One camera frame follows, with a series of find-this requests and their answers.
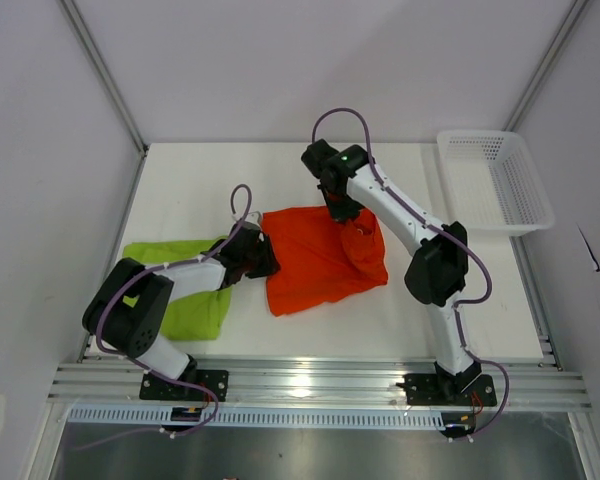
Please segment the orange shorts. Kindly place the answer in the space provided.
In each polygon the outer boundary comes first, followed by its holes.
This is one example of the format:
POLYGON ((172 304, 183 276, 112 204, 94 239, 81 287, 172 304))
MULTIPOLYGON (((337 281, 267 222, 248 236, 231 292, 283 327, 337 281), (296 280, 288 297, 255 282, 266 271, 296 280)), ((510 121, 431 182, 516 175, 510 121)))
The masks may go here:
POLYGON ((326 207, 288 208, 265 213, 262 228, 280 265, 266 281, 268 307, 276 317, 388 283, 384 237, 367 209, 341 224, 326 207))

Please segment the lime green shorts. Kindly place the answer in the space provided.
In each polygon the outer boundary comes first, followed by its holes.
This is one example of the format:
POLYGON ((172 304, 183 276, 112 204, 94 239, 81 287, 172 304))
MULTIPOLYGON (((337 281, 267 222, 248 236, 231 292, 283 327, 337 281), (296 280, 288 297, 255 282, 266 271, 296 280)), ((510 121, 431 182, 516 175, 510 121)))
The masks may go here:
MULTIPOLYGON (((135 242, 127 244, 122 257, 143 264, 176 262, 210 250, 222 237, 213 240, 135 242)), ((171 301, 161 325, 161 334, 171 341, 216 340, 230 307, 231 288, 201 292, 171 301)))

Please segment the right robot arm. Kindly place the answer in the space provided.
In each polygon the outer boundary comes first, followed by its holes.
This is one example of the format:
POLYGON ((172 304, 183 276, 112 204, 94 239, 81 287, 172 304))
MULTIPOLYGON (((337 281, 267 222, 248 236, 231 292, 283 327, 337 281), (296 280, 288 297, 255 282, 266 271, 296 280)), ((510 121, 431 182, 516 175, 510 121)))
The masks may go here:
POLYGON ((407 249, 411 261, 404 283, 427 308, 438 395, 448 403, 461 402, 481 374, 479 363, 467 352, 456 307, 468 273, 466 229, 458 222, 444 224, 419 207, 359 145, 339 151, 318 140, 306 148, 301 160, 319 181, 334 220, 344 222, 367 209, 407 249))

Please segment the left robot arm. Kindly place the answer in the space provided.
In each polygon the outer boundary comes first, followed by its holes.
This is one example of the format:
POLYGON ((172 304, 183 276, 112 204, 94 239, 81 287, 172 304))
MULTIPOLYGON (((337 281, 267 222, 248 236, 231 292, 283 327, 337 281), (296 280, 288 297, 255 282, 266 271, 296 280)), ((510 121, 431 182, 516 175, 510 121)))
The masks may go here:
POLYGON ((280 269, 270 237, 259 225, 239 221, 210 249, 177 261, 145 265, 119 260, 82 316, 82 327, 155 377, 177 400, 197 387, 197 362, 161 332, 170 303, 192 294, 216 293, 243 278, 266 278, 280 269))

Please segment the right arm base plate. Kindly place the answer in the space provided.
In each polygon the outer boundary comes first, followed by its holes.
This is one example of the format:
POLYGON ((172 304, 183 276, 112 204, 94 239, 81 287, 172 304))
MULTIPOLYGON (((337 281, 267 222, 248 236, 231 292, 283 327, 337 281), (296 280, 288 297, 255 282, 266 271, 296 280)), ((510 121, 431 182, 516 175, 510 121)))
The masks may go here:
POLYGON ((439 380, 436 374, 408 373, 395 386, 405 393, 410 406, 469 407, 475 399, 485 407, 498 404, 493 378, 489 375, 480 374, 459 391, 445 391, 439 380))

